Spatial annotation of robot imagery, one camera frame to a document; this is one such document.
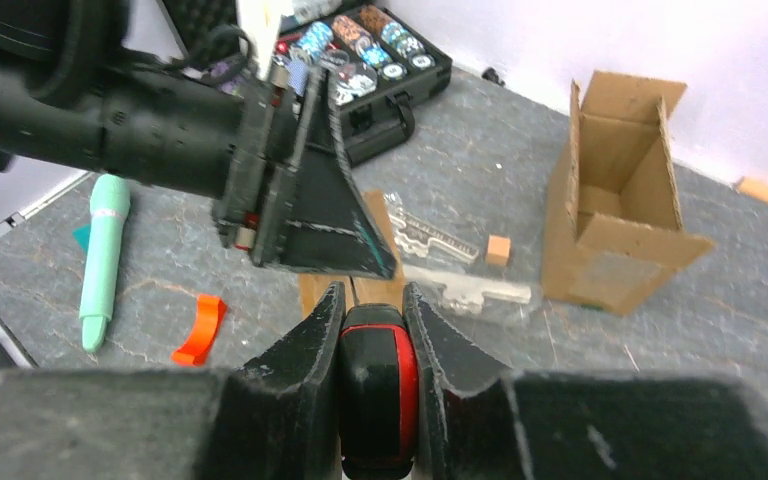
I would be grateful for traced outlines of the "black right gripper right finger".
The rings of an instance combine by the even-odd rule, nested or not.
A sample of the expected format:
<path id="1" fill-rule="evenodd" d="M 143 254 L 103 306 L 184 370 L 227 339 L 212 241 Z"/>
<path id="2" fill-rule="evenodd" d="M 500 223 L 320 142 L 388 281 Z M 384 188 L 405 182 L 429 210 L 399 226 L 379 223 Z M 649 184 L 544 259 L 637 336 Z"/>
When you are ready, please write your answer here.
<path id="1" fill-rule="evenodd" d="M 768 479 L 768 404 L 721 375 L 515 370 L 415 284 L 417 479 Z"/>

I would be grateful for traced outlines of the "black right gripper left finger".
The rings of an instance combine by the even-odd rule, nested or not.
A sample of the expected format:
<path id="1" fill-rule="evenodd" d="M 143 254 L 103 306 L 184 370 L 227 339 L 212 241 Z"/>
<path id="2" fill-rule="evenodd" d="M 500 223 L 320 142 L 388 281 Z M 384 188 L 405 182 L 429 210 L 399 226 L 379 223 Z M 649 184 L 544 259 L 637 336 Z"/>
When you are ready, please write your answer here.
<path id="1" fill-rule="evenodd" d="M 338 479 L 342 284 L 237 370 L 0 370 L 0 479 Z"/>

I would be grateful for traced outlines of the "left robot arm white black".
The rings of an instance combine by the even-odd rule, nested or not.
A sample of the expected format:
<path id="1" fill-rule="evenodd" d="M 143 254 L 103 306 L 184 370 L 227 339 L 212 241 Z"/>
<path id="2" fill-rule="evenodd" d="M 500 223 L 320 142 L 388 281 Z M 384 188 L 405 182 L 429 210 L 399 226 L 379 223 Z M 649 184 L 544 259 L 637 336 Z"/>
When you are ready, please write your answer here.
<path id="1" fill-rule="evenodd" d="M 325 70 L 303 94 L 265 45 L 240 96 L 128 49 L 126 1 L 0 1 L 0 171 L 16 156 L 211 198 L 258 267 L 390 279 L 397 260 L 352 178 Z"/>

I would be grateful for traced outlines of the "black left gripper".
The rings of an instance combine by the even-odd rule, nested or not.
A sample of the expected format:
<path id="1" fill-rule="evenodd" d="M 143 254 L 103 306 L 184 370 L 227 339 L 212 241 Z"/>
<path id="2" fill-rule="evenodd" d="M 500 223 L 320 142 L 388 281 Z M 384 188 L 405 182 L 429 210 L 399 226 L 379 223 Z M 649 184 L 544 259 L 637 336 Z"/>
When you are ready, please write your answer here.
<path id="1" fill-rule="evenodd" d="M 281 79 L 252 79 L 212 218 L 223 246 L 256 267 L 389 280 L 398 262 L 346 158 L 330 74 L 313 68 L 301 114 Z"/>

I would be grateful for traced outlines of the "red black utility knife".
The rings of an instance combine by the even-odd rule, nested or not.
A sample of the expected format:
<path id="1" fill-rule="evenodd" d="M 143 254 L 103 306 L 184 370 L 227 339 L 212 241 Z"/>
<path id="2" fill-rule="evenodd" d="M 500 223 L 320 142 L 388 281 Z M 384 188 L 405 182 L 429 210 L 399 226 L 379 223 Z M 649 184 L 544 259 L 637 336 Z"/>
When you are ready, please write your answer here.
<path id="1" fill-rule="evenodd" d="M 418 435 L 419 379 L 414 348 L 392 305 L 351 308 L 338 338 L 342 468 L 350 479 L 402 479 Z"/>

